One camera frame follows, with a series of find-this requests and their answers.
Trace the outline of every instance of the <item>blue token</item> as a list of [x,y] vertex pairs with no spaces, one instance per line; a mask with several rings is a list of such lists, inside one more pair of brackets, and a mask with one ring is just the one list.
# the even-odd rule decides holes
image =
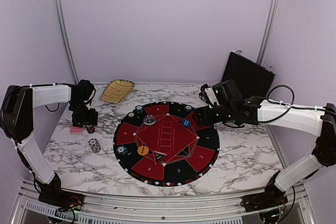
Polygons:
[[191,121],[189,121],[189,120],[187,120],[187,119],[184,119],[184,120],[182,121],[182,125],[183,125],[184,127],[190,127],[190,126],[191,126]]

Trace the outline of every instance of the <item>ladder illustration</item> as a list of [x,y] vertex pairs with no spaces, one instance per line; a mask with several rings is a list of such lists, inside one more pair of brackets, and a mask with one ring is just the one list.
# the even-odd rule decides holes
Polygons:
[[173,136],[172,132],[173,132],[173,123],[168,122],[168,121],[163,121],[161,124],[159,152],[170,154],[172,136]]

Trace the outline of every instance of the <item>orange token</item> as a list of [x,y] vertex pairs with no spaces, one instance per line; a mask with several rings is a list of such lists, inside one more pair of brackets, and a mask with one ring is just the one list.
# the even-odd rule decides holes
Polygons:
[[141,155],[141,156],[145,156],[145,155],[147,155],[148,152],[149,152],[149,149],[148,149],[147,146],[140,146],[140,147],[138,148],[138,154]]

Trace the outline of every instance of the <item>red diamond shape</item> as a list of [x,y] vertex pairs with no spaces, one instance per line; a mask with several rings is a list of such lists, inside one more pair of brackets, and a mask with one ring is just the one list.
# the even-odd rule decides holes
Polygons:
[[138,131],[136,139],[138,144],[143,142],[152,152],[166,154],[160,163],[168,164],[170,160],[173,162],[174,157],[192,143],[193,149],[196,136],[197,134],[193,130],[187,129],[175,118],[166,115],[157,120],[155,124]]

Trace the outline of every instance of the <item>woven basket tray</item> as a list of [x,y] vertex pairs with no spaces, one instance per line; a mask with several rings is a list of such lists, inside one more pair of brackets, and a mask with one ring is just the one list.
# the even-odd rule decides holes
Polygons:
[[101,101],[110,103],[121,103],[125,97],[134,88],[134,82],[127,80],[113,80],[105,88],[103,94],[100,97]]

